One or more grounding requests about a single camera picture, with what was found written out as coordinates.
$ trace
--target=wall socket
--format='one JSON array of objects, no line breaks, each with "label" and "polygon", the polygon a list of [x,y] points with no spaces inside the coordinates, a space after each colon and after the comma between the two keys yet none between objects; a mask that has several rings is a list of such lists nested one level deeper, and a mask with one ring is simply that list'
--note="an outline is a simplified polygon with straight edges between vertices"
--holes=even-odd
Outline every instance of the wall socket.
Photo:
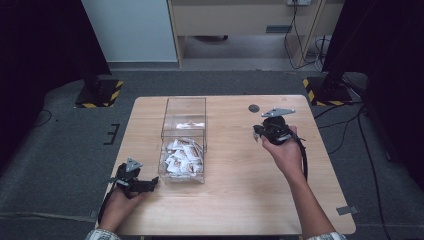
[{"label": "wall socket", "polygon": [[297,6],[309,6],[311,5],[312,0],[287,0],[287,5],[294,6],[295,3]]}]

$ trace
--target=transparent container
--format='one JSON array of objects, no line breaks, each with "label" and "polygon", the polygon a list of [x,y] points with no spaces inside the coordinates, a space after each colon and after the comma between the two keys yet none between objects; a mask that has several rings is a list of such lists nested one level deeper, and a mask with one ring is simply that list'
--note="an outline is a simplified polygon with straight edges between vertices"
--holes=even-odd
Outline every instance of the transparent container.
[{"label": "transparent container", "polygon": [[206,98],[168,98],[158,173],[168,183],[205,182]]}]

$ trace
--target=wall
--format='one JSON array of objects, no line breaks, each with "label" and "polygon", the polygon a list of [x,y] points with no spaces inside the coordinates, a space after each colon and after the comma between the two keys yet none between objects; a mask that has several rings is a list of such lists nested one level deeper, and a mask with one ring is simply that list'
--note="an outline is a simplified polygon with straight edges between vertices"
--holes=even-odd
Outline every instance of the wall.
[{"label": "wall", "polygon": [[166,0],[82,0],[108,62],[177,62]]}]

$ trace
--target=light wood tabletop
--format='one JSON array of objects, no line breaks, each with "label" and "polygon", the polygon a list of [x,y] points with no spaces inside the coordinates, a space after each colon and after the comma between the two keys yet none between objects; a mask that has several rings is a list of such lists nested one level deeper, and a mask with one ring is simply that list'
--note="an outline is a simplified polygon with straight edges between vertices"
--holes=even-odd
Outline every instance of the light wood tabletop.
[{"label": "light wood tabletop", "polygon": [[[135,101],[112,176],[128,157],[143,163],[139,179],[158,176],[161,130],[168,97],[140,97]],[[256,104],[260,111],[248,107]],[[289,235],[301,228],[283,174],[270,154],[252,136],[261,113],[274,107],[294,109],[284,115],[305,139],[308,182],[337,231],[355,232],[334,169],[301,95],[206,96],[207,153],[205,183],[165,184],[160,181],[118,229],[123,235]]]}]

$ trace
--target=person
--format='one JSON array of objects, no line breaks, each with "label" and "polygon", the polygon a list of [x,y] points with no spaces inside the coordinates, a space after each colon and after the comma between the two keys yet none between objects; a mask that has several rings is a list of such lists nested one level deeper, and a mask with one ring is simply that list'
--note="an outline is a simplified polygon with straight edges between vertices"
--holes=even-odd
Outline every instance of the person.
[{"label": "person", "polygon": [[[290,126],[293,132],[297,128]],[[273,145],[264,136],[262,146],[271,154],[275,164],[284,174],[290,186],[296,211],[302,228],[303,239],[308,240],[344,240],[346,237],[334,229],[309,187],[302,168],[302,156],[299,146],[293,139],[282,145]],[[121,189],[115,189],[106,204],[102,222],[92,230],[86,240],[118,240],[114,233],[122,221],[140,204],[147,193],[141,193],[127,199]]]}]

